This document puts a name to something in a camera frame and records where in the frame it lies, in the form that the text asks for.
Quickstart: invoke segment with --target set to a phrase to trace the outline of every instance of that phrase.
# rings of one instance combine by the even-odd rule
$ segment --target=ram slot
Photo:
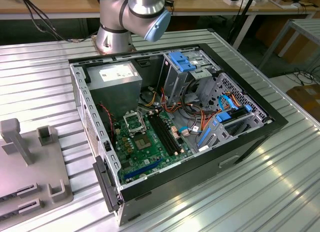
[[[162,119],[158,115],[151,115],[148,120],[169,156],[175,155],[175,152],[179,151],[179,147]]]

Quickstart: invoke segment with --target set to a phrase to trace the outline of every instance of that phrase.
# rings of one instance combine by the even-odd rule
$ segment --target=chip
[[[133,138],[135,145],[138,147],[138,150],[143,150],[150,147],[151,141],[146,134],[138,134]]]
[[[126,168],[128,168],[128,167],[130,167],[130,166],[131,166],[131,165],[130,165],[129,161],[124,162],[124,163],[121,164],[121,167],[122,167],[123,169],[126,169]]]

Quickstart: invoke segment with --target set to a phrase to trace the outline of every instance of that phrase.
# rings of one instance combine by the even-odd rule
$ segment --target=electronic device on desk
[[[119,225],[241,163],[287,123],[207,44],[69,63]]]

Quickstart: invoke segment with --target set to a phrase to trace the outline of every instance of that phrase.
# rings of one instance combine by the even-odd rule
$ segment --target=wooden workbench
[[[50,18],[98,18],[97,0],[30,0]],[[29,12],[22,0],[0,0],[0,19],[28,19]]]
[[[51,19],[99,18],[99,2],[97,0],[30,0]],[[233,46],[238,48],[257,15],[294,15],[306,14],[310,19],[317,12],[310,6],[302,8],[282,9],[272,2],[257,4],[248,11],[248,18]],[[223,0],[175,0],[174,16],[224,16],[236,15],[239,7],[230,6]],[[29,19],[30,15],[21,0],[0,0],[0,20]]]
[[[193,13],[199,13],[199,15],[206,13],[235,13],[239,11],[239,6],[228,5],[223,0],[175,0],[174,11],[176,15],[195,15]],[[317,8],[310,6],[306,8],[307,14],[317,11]],[[282,9],[274,3],[268,1],[264,4],[257,3],[255,6],[251,6],[248,13],[281,13],[281,14],[297,14],[297,8]]]

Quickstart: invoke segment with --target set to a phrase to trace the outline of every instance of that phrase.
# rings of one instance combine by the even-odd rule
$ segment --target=metal bracket
[[[57,188],[57,187],[52,188],[51,184],[49,184],[49,183],[46,185],[46,187],[48,189],[49,198],[51,199],[51,201],[53,203],[56,203],[56,202],[63,200],[68,195],[68,192],[66,190],[63,179],[60,179],[60,188]]]

